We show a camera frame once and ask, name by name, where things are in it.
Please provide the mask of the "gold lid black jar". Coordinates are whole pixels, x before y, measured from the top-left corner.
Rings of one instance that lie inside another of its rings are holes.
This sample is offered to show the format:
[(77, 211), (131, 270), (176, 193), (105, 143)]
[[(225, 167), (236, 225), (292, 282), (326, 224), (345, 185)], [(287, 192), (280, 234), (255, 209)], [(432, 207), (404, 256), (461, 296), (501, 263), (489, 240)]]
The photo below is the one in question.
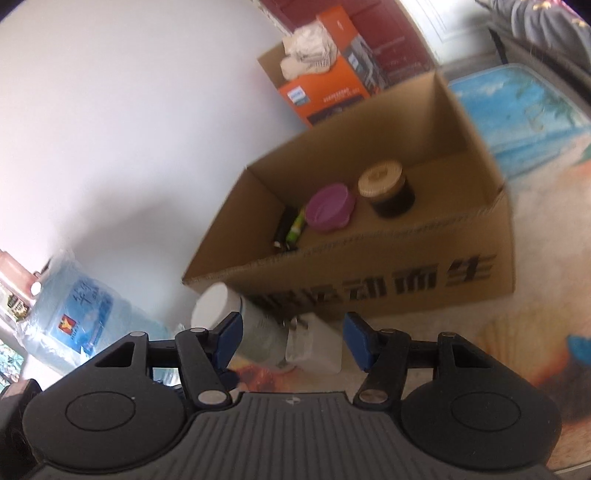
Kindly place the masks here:
[(405, 214), (416, 200), (402, 164), (395, 160), (379, 162), (363, 172), (358, 190), (382, 218)]

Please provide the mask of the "white power adapter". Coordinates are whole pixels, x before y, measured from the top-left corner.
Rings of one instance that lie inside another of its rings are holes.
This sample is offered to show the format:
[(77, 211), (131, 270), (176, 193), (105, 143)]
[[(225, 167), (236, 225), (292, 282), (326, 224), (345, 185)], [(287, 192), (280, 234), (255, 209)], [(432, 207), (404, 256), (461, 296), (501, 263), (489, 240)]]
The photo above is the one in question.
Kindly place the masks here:
[(294, 316), (287, 321), (286, 361), (308, 373), (338, 374), (342, 370), (342, 334), (315, 313)]

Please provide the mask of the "brown cardboard box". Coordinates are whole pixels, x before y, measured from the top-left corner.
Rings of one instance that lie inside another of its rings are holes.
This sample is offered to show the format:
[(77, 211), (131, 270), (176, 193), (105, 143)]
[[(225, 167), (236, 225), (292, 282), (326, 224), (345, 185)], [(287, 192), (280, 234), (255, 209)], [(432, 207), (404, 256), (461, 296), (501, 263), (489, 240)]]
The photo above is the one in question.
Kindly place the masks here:
[[(349, 224), (304, 230), (273, 248), (287, 208), (322, 187), (355, 187), (398, 161), (414, 205), (383, 218), (356, 199)], [(246, 167), (211, 223), (183, 283), (222, 282), (276, 315), (382, 316), (490, 300), (515, 288), (505, 180), (445, 78), (428, 73), (312, 127)]]

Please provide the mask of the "blue water jug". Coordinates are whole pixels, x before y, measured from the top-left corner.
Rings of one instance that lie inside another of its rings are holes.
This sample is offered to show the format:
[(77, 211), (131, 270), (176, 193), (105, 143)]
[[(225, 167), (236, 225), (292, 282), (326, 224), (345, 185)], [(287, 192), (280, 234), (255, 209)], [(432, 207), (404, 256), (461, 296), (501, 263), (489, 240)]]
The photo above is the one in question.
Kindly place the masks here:
[(167, 340), (171, 331), (105, 284), (69, 254), (53, 258), (17, 338), (27, 353), (61, 373), (85, 363), (127, 334)]

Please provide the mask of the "beige cloth in box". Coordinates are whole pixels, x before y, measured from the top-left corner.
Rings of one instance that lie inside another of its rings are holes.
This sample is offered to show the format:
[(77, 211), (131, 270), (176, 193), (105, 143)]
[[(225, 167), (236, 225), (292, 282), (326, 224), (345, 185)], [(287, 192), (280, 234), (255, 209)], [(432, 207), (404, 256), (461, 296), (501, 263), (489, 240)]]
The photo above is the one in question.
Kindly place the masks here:
[(327, 73), (339, 56), (335, 41), (319, 21), (308, 23), (283, 37), (283, 51), (280, 70), (287, 81)]

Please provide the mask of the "grey blanket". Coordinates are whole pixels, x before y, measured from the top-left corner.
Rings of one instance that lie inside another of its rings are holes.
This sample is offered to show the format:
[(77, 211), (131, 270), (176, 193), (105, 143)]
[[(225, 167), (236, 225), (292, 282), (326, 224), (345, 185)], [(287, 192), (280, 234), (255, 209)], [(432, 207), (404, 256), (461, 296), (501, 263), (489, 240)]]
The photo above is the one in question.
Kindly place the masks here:
[(477, 1), (514, 39), (557, 54), (590, 72), (590, 24), (563, 1)]

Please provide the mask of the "dark red door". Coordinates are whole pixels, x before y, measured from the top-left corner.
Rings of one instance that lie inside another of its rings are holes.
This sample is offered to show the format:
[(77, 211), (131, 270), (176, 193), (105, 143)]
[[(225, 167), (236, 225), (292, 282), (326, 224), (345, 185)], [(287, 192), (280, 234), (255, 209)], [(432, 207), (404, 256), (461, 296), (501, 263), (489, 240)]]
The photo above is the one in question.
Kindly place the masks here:
[(267, 0), (264, 8), (293, 31), (341, 6), (392, 85), (437, 68), (427, 42), (397, 0)]

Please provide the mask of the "black speaker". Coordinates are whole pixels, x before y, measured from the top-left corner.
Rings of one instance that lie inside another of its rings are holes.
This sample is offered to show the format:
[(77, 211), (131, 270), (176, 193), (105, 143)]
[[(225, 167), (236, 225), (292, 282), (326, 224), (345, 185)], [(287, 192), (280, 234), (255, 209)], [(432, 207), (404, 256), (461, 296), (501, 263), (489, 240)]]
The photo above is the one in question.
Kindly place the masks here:
[(23, 415), (31, 400), (41, 392), (34, 379), (7, 386), (0, 401), (0, 475), (21, 479), (36, 465), (23, 430)]

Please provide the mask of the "orange Philips box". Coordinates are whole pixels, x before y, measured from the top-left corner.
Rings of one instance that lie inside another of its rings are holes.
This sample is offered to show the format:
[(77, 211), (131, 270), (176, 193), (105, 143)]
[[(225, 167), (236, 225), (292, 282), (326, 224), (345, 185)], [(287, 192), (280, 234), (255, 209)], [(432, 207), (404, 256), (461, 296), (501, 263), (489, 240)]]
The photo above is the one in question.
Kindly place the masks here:
[(370, 46), (341, 6), (283, 37), (259, 57), (259, 65), (310, 127), (389, 86)]

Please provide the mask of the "purple bowl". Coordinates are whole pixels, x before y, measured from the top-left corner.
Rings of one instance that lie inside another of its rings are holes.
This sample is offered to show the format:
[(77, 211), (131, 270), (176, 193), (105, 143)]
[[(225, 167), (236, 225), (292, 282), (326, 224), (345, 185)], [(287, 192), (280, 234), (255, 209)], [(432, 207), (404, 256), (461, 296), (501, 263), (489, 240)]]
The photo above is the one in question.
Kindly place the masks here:
[(312, 230), (329, 232), (345, 228), (356, 207), (356, 197), (346, 184), (327, 185), (308, 201), (305, 221)]

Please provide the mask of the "white pill bottle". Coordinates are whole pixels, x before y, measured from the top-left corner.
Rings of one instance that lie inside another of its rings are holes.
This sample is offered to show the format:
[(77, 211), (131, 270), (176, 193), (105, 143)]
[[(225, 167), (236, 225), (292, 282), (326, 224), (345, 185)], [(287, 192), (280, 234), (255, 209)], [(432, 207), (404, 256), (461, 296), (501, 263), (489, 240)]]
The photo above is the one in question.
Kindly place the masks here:
[(291, 369), (286, 360), (287, 329), (262, 308), (217, 282), (197, 299), (191, 314), (191, 326), (212, 330), (230, 313), (242, 316), (242, 342), (239, 357), (275, 372)]

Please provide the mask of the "green lip balm tube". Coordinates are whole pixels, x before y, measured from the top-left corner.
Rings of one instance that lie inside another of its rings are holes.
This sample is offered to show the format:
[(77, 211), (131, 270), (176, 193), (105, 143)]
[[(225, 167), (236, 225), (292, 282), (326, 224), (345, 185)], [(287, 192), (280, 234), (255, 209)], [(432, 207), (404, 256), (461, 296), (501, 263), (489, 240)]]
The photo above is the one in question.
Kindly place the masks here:
[(290, 230), (288, 230), (287, 232), (287, 250), (294, 250), (295, 248), (297, 248), (298, 239), (300, 239), (301, 233), (303, 233), (305, 225), (307, 225), (307, 222), (305, 221), (304, 209), (301, 209), (300, 211), (298, 211), (297, 217), (294, 218), (294, 222), (290, 226)]

